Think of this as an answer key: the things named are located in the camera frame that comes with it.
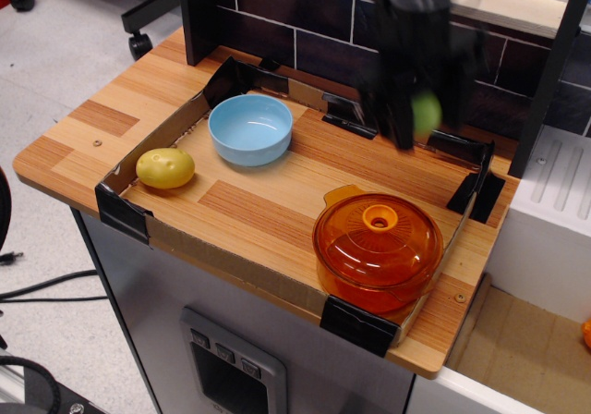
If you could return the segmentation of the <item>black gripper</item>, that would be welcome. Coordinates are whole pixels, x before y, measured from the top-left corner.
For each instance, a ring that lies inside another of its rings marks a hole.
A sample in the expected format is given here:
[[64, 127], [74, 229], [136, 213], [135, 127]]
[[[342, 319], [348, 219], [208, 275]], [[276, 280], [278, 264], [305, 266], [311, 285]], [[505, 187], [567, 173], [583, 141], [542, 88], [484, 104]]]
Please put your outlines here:
[[483, 30], [452, 25], [452, 0], [375, 0], [382, 74], [358, 85], [364, 118], [402, 151], [414, 146], [410, 93], [437, 93], [448, 128], [467, 117], [476, 76], [487, 67]]

